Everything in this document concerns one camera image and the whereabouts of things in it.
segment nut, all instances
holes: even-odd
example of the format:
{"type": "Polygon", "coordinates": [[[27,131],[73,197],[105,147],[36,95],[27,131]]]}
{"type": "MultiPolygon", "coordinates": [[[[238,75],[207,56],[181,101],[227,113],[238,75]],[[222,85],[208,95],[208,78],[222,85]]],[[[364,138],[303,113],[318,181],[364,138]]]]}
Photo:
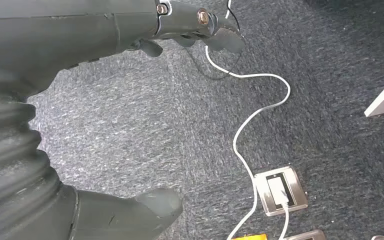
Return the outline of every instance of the nut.
{"type": "Polygon", "coordinates": [[[156,6],[156,12],[161,15],[169,13],[169,8],[165,4],[158,4],[156,6]]]}
{"type": "Polygon", "coordinates": [[[210,20],[210,16],[208,16],[208,12],[205,8],[201,8],[198,11],[198,22],[202,25],[207,25],[210,20]]]}

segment white cable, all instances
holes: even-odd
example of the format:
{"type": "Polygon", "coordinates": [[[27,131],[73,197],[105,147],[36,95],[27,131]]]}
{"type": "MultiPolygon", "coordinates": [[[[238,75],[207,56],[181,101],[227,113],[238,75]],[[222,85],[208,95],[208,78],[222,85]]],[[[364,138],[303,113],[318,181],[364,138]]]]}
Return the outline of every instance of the white cable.
{"type": "MultiPolygon", "coordinates": [[[[232,4],[232,0],[228,0],[227,2],[227,6],[230,8],[231,7],[231,4],[232,4]]],[[[229,17],[229,14],[230,14],[230,11],[227,10],[227,13],[226,13],[226,19],[229,17]]],[[[254,78],[254,77],[274,77],[274,78],[277,78],[279,80],[281,80],[287,87],[287,94],[285,96],[285,98],[278,102],[278,103],[275,103],[275,104],[272,104],[272,105],[269,105],[269,106],[265,106],[265,107],[262,107],[260,109],[258,109],[257,111],[255,111],[251,116],[249,116],[243,123],[242,125],[239,127],[239,129],[237,130],[236,134],[234,135],[234,138],[233,138],[233,151],[234,153],[237,155],[237,157],[240,159],[240,161],[243,163],[243,165],[245,166],[245,169],[246,171],[248,172],[249,174],[249,177],[251,178],[251,182],[252,182],[252,189],[253,189],[253,192],[254,192],[254,202],[252,204],[252,208],[251,210],[239,221],[239,223],[236,225],[236,227],[232,230],[232,232],[229,234],[229,236],[227,237],[227,240],[231,240],[233,238],[233,236],[236,234],[236,232],[242,227],[242,225],[248,220],[248,218],[251,217],[251,215],[256,211],[256,208],[257,208],[257,203],[258,203],[258,196],[257,196],[257,187],[256,187],[256,183],[254,182],[254,175],[253,175],[253,172],[251,171],[250,167],[248,166],[247,162],[245,161],[244,157],[242,157],[242,155],[238,152],[238,148],[237,148],[237,141],[238,141],[238,137],[239,135],[241,134],[242,130],[245,128],[245,126],[259,113],[261,113],[262,111],[265,111],[265,110],[269,110],[269,109],[272,109],[274,107],[277,107],[279,105],[282,105],[284,102],[286,102],[289,98],[289,96],[291,95],[291,86],[289,85],[289,83],[281,76],[278,76],[276,74],[271,74],[271,73],[257,73],[257,74],[247,74],[247,75],[239,75],[239,74],[236,74],[236,73],[233,73],[233,72],[229,72],[228,70],[218,66],[217,64],[215,64],[211,58],[210,58],[210,54],[209,54],[209,51],[208,51],[208,46],[205,46],[205,55],[206,55],[206,58],[207,60],[209,61],[209,63],[215,67],[216,69],[226,73],[226,74],[229,74],[233,77],[236,77],[236,78],[240,78],[240,79],[244,79],[244,78],[254,78]]],[[[280,235],[280,238],[279,240],[283,240],[283,238],[285,237],[285,234],[286,234],[286,231],[287,231],[287,228],[288,228],[288,224],[289,224],[289,211],[288,211],[288,206],[284,206],[284,210],[285,210],[285,215],[286,215],[286,219],[285,219],[285,225],[283,227],[283,231],[282,231],[282,234],[280,235]]]]}
{"type": "Polygon", "coordinates": [[[280,234],[279,240],[284,240],[286,231],[288,230],[288,224],[289,224],[289,206],[288,203],[282,204],[283,210],[285,210],[285,224],[283,226],[282,233],[280,234]]]}
{"type": "MultiPolygon", "coordinates": [[[[229,8],[231,8],[231,5],[232,5],[232,0],[227,1],[227,6],[228,6],[229,8]]],[[[231,11],[227,10],[227,13],[226,13],[226,19],[228,19],[229,14],[231,14],[231,11]]]]}

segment carpet floor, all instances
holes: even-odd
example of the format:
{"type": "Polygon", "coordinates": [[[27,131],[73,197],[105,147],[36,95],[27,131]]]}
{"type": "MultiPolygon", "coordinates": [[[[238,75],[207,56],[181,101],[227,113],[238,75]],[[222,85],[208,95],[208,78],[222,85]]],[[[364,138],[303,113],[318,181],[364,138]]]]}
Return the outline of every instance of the carpet floor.
{"type": "MultiPolygon", "coordinates": [[[[226,11],[223,0],[188,2],[226,11]]],[[[291,214],[287,236],[384,235],[384,115],[364,116],[384,88],[384,0],[243,0],[232,9],[247,41],[234,71],[278,74],[292,87],[238,141],[255,174],[296,170],[309,206],[291,214]]],[[[206,62],[202,43],[188,50],[193,58],[160,43],[159,58],[124,52],[61,71],[29,99],[37,106],[31,127],[65,184],[119,197],[178,190],[184,213],[161,240],[225,239],[253,203],[232,139],[286,88],[267,77],[210,79],[223,74],[206,62]]],[[[226,68],[237,58],[211,56],[226,68]]],[[[277,239],[283,224],[259,203],[238,236],[277,239]]]]}

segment metal outlet plate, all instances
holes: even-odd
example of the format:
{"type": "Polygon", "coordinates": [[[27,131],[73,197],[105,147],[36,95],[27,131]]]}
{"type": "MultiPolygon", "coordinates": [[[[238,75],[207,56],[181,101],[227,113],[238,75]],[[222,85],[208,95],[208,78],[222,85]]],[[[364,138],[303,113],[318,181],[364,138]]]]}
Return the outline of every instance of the metal outlet plate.
{"type": "Polygon", "coordinates": [[[282,206],[276,206],[268,183],[268,178],[270,179],[276,176],[282,176],[284,183],[287,186],[287,189],[285,190],[289,190],[290,198],[293,200],[293,202],[290,201],[289,203],[289,212],[305,209],[309,206],[307,196],[301,187],[295,170],[290,166],[282,167],[259,173],[254,176],[255,185],[267,216],[276,216],[285,213],[282,206]]]}
{"type": "Polygon", "coordinates": [[[321,230],[314,230],[296,236],[290,236],[284,240],[326,240],[326,236],[321,230]]]}

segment floor outlet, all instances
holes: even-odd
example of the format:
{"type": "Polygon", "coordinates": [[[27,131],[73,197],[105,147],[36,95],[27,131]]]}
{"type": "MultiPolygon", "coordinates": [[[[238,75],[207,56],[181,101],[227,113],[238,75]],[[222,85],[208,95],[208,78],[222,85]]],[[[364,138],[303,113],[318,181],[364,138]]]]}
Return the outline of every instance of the floor outlet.
{"type": "Polygon", "coordinates": [[[326,240],[326,236],[321,230],[314,230],[296,236],[290,236],[284,240],[326,240]]]}
{"type": "Polygon", "coordinates": [[[277,192],[273,191],[275,188],[284,188],[288,198],[287,200],[289,200],[289,212],[308,207],[307,196],[301,187],[295,170],[290,166],[256,174],[254,180],[267,216],[276,216],[285,213],[285,210],[278,201],[278,196],[272,194],[273,192],[277,192]]]}

